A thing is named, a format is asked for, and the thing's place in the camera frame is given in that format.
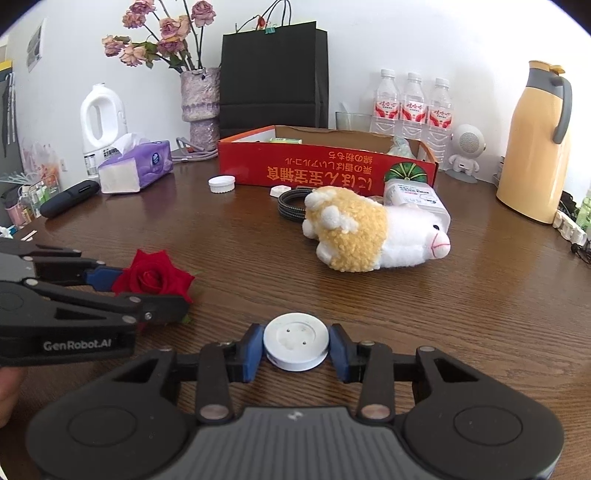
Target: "black cable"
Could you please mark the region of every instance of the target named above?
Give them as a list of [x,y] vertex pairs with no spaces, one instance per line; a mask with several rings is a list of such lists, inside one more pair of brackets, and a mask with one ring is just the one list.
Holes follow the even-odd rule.
[[582,247],[578,244],[572,244],[570,246],[570,251],[577,254],[587,265],[591,265],[591,243],[589,240],[587,240]]
[[307,187],[298,187],[282,193],[277,199],[279,215],[288,220],[293,220],[294,222],[303,222],[306,218],[306,209],[290,205],[289,202],[292,202],[295,199],[306,198],[309,193],[312,193],[312,191],[313,189]]

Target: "glass cup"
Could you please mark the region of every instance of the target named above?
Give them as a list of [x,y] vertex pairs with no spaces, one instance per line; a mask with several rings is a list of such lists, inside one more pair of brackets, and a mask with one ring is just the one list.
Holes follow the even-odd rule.
[[356,130],[358,132],[369,132],[371,115],[365,113],[336,112],[337,130]]

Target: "bottle cap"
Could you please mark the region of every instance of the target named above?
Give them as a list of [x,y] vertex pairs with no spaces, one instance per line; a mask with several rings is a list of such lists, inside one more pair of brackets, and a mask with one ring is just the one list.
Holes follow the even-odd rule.
[[232,175],[221,175],[220,177],[209,179],[208,183],[209,189],[213,193],[231,192],[234,189],[236,177],[233,177]]
[[269,322],[263,334],[267,358],[288,372],[320,365],[329,351],[329,331],[307,313],[286,313]]
[[382,69],[382,77],[396,78],[396,72],[393,70]]

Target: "human hand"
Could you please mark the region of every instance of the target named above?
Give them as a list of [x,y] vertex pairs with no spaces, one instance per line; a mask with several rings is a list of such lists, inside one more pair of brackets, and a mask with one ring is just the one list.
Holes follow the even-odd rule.
[[0,428],[4,427],[17,404],[21,384],[27,376],[26,368],[0,368]]

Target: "pink flower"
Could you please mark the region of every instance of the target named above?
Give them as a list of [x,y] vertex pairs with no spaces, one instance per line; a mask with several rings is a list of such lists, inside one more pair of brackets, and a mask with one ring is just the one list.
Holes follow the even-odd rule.
[[124,48],[123,53],[119,58],[126,65],[129,65],[130,67],[137,67],[138,65],[142,65],[142,62],[145,61],[145,56],[145,47],[134,47],[134,45],[130,43]]
[[178,28],[177,35],[181,37],[181,40],[184,40],[191,31],[191,21],[188,15],[181,15],[178,20],[181,22],[181,26]]
[[119,52],[125,47],[125,44],[122,41],[115,40],[113,35],[103,38],[102,42],[105,46],[105,55],[108,57],[115,57],[116,55],[119,55]]
[[212,5],[205,0],[201,0],[193,5],[191,18],[195,20],[196,27],[211,25],[213,23],[213,17],[215,16],[216,13],[213,11]]
[[131,10],[127,10],[123,16],[123,26],[125,28],[139,28],[146,23],[146,16],[142,14],[134,14]]
[[156,10],[156,7],[154,6],[154,0],[135,0],[129,10],[134,14],[147,15]]
[[165,56],[171,53],[177,53],[182,49],[184,49],[184,44],[180,37],[170,37],[158,42],[158,51]]
[[178,29],[181,27],[181,22],[174,18],[162,18],[160,20],[160,33],[163,40],[174,37],[178,34]]

